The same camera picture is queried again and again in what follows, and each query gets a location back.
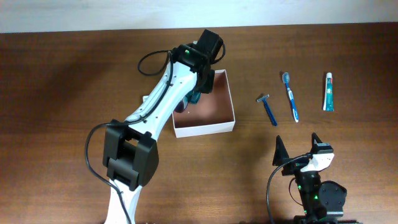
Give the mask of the teal mouthwash bottle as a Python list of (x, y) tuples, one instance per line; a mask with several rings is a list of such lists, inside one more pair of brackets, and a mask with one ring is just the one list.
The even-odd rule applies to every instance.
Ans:
[(189, 104), (197, 104), (201, 97), (201, 93), (198, 91), (190, 91), (186, 94), (187, 103)]

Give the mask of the green white toothpaste tube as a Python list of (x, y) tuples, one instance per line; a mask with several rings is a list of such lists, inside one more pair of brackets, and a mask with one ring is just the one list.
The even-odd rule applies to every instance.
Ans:
[(333, 104), (333, 75), (331, 72), (326, 74), (325, 78), (325, 94), (323, 102), (323, 111), (334, 111)]

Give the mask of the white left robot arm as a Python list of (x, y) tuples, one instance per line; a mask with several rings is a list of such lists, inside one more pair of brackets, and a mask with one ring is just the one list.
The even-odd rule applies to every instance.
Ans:
[(106, 223), (134, 223), (141, 189), (159, 165), (157, 140), (178, 106), (213, 89), (211, 66), (225, 55), (223, 39), (206, 29), (196, 42), (166, 50), (162, 76), (144, 102), (124, 121), (106, 125), (103, 165), (111, 186)]

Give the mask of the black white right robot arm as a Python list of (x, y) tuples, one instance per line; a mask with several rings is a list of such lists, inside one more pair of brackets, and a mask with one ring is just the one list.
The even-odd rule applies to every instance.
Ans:
[(312, 133), (312, 148), (301, 156), (289, 157), (280, 136), (276, 137), (272, 165), (283, 176), (294, 176), (304, 215), (296, 215), (294, 223), (338, 223), (343, 216), (347, 189), (334, 181), (321, 181), (320, 172), (328, 168), (334, 158), (328, 143)]

